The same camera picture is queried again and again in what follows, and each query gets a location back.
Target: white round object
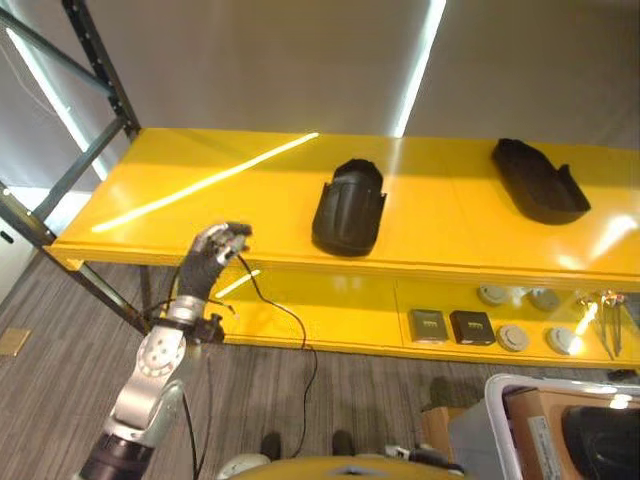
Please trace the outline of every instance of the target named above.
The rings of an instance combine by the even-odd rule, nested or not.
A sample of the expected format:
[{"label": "white round object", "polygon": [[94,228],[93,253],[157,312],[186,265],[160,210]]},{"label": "white round object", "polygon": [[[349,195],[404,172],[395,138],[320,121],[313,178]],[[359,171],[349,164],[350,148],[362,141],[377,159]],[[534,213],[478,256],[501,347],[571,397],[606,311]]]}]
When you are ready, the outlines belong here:
[{"label": "white round object", "polygon": [[494,285],[483,285],[478,288],[478,297],[487,305],[493,307],[502,305],[509,300],[509,292],[505,288]]},{"label": "white round object", "polygon": [[517,325],[503,325],[498,329],[498,343],[510,352],[521,352],[529,346],[529,336]]},{"label": "white round object", "polygon": [[566,327],[556,327],[547,333],[549,346],[562,355],[571,354],[571,345],[578,338],[575,333]]},{"label": "white round object", "polygon": [[241,453],[223,465],[216,475],[216,480],[227,480],[228,478],[235,477],[242,472],[251,470],[252,468],[261,467],[262,465],[267,465],[269,463],[271,463],[269,457],[262,455],[261,453]]},{"label": "white round object", "polygon": [[529,293],[531,303],[544,312],[552,312],[560,306],[560,299],[550,288],[534,288]]}]

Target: small black box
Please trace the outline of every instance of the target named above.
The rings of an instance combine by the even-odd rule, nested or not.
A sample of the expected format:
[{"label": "small black box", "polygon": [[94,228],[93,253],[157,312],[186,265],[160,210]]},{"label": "small black box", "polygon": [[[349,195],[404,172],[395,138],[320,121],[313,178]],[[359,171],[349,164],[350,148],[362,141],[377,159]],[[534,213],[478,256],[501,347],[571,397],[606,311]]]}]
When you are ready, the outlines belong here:
[{"label": "small black box", "polygon": [[437,310],[409,311],[411,341],[419,343],[442,343],[449,339],[442,312]]},{"label": "small black box", "polygon": [[465,345],[491,345],[496,341],[489,317],[484,312],[455,310],[449,317],[456,342]]}]

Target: black metal frame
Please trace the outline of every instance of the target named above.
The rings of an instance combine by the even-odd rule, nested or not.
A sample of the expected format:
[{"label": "black metal frame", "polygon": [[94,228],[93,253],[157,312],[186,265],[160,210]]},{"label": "black metal frame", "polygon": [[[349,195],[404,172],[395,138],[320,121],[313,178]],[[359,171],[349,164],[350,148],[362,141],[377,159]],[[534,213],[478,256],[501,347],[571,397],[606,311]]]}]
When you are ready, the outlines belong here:
[{"label": "black metal frame", "polygon": [[[10,193],[7,186],[0,182],[0,217],[107,307],[136,330],[143,333],[144,320],[141,312],[138,312],[94,270],[86,264],[83,264],[78,270],[68,270],[44,248],[51,245],[56,239],[56,236],[47,228],[44,222],[62,197],[73,187],[93,160],[100,155],[121,129],[124,129],[130,141],[133,141],[140,131],[140,124],[133,107],[100,39],[100,35],[98,35],[84,0],[62,0],[62,6],[91,63],[94,74],[2,8],[0,8],[0,24],[11,28],[23,40],[38,48],[74,73],[78,78],[105,94],[116,118],[91,143],[89,148],[76,159],[69,170],[53,186],[48,196],[33,212],[22,205]],[[146,266],[140,266],[140,283],[143,310],[146,310],[151,303],[149,269]]]}]

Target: cardboard box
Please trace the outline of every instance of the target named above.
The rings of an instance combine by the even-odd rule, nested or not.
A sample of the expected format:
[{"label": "cardboard box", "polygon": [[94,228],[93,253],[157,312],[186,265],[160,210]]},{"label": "cardboard box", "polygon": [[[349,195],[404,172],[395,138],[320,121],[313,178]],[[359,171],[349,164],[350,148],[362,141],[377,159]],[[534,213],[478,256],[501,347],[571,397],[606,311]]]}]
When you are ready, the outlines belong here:
[{"label": "cardboard box", "polygon": [[464,411],[464,408],[436,407],[422,412],[425,442],[446,455],[452,463],[454,458],[449,442],[449,422]]},{"label": "cardboard box", "polygon": [[[562,414],[567,407],[609,407],[613,396],[529,390],[506,397],[512,433],[526,480],[574,480],[576,470],[564,443]],[[629,402],[638,408],[640,403]]]}]

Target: lower shelf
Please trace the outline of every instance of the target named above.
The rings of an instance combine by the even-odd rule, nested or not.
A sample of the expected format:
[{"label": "lower shelf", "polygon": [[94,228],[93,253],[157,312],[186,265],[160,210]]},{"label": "lower shelf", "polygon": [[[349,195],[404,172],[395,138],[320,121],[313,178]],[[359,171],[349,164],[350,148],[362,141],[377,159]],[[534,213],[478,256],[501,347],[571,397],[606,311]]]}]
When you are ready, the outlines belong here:
[{"label": "lower shelf", "polygon": [[[243,274],[239,269],[228,268],[216,291]],[[623,348],[614,360],[602,345],[597,321],[581,336],[583,348],[575,355],[561,355],[549,347],[545,337],[550,328],[575,330],[584,316],[584,308],[569,291],[556,291],[562,301],[560,307],[554,312],[542,312],[527,297],[513,297],[504,305],[490,307],[477,297],[477,286],[462,283],[295,270],[261,272],[256,280],[267,298],[296,312],[304,322],[308,344],[318,350],[516,365],[640,367],[640,332],[624,309]],[[233,305],[238,312],[234,319],[228,310],[210,307],[209,313],[215,311],[224,317],[226,342],[286,348],[300,346],[300,326],[286,313],[261,302],[250,281],[237,286],[220,300]],[[449,340],[438,345],[412,342],[408,311],[413,308],[442,311]],[[527,332],[530,345],[523,352],[512,353],[497,343],[490,346],[457,344],[448,320],[453,310],[486,312],[494,331],[505,324],[516,324]],[[607,335],[611,344],[609,326]]]}]

